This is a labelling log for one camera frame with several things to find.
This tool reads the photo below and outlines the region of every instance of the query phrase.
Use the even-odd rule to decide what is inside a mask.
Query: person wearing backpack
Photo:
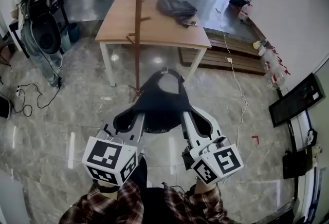
[[[50,87],[57,87],[59,85],[59,76],[55,74],[50,63],[46,59],[46,55],[42,53],[39,46],[35,42],[31,33],[30,24],[25,20],[21,10],[22,0],[10,0],[11,16],[18,19],[19,30],[21,32],[22,43],[25,50],[30,55],[33,64],[41,71],[42,75],[48,82]],[[63,57],[59,52],[49,55],[50,61],[56,68],[61,68]]]

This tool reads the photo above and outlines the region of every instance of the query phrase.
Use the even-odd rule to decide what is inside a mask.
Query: white cable
[[[236,142],[235,142],[235,144],[236,144],[236,148],[237,148],[237,147],[239,146],[239,129],[240,129],[240,127],[241,127],[242,124],[243,124],[243,114],[246,112],[246,109],[247,109],[247,107],[249,106],[249,103],[247,102],[246,97],[242,94],[242,90],[241,90],[240,83],[239,83],[239,81],[238,81],[238,80],[236,79],[236,77],[235,77],[235,72],[234,72],[234,68],[233,68],[233,62],[232,62],[232,58],[231,58],[231,51],[228,49],[227,44],[226,44],[225,31],[224,31],[224,29],[222,28],[222,20],[221,20],[220,18],[218,18],[218,20],[220,21],[220,27],[221,27],[222,32],[223,32],[223,35],[224,35],[224,42],[225,42],[226,49],[228,50],[229,55],[230,55],[230,58],[229,58],[230,60],[228,60],[228,58],[226,58],[226,59],[228,60],[228,62],[231,63],[233,76],[234,76],[234,79],[235,79],[237,85],[239,86],[240,97],[241,97],[241,99],[242,99],[242,101],[243,101],[243,103],[244,103],[244,106],[243,106],[242,109],[241,109],[241,124],[240,124],[240,125],[238,126],[238,128],[237,128],[237,135],[236,135]]]

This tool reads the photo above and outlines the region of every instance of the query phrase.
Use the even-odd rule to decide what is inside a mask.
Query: red tape mark
[[[256,138],[257,139],[257,145],[259,145],[259,137],[258,136],[252,136],[251,138]]]

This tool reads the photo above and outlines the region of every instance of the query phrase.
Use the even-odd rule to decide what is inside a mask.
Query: wooden platform
[[[195,49],[178,48],[181,65],[187,67],[191,66],[196,53],[197,51]],[[226,52],[223,52],[208,49],[202,58],[199,67],[232,71],[231,63],[229,63],[226,59],[228,57],[229,53],[227,50]],[[233,60],[234,71],[257,75],[265,74],[265,70],[259,60],[233,54],[232,52],[231,57]]]
[[[227,51],[225,46],[225,41],[223,36],[218,36],[214,34],[207,33],[208,39],[211,44],[212,50],[218,51]],[[251,43],[238,41],[231,38],[226,38],[226,44],[232,54],[246,56],[252,59],[260,59],[261,57],[258,55],[258,51],[255,50]]]

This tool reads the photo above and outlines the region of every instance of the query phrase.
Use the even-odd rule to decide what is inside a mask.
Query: black pants
[[[162,188],[147,188],[148,167],[144,158],[139,166],[131,174],[130,179],[134,181],[140,190],[144,205],[143,223],[168,224],[175,223],[173,213],[167,207]]]

